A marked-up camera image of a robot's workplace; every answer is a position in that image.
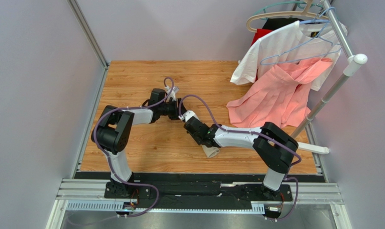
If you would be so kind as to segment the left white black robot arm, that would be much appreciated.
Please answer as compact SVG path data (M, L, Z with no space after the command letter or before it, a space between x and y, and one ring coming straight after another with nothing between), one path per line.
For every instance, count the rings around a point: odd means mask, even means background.
M134 125L152 124L160 117L167 116L177 120L179 110L185 108L179 105L176 97L178 87L166 86L164 89L155 88L140 107L135 109L118 109L107 105L91 134L91 140L105 154L111 169L110 181L106 183L105 198L130 198L137 193L134 186L134 174L129 167L125 147L130 139L131 128Z

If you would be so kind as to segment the beige cloth napkin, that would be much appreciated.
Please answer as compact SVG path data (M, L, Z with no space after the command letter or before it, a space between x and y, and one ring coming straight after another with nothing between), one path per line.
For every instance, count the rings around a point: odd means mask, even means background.
M217 147L207 147L202 145L202 149L207 158L213 158L220 152L220 149Z

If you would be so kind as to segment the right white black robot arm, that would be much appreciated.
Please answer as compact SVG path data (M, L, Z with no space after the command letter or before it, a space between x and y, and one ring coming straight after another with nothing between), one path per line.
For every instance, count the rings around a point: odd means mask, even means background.
M196 117L184 118L184 128L198 145L208 149L238 147L257 152L268 169L260 187L267 200L280 197L280 186L297 154L298 142L272 122L262 127L235 128L213 124L207 126Z

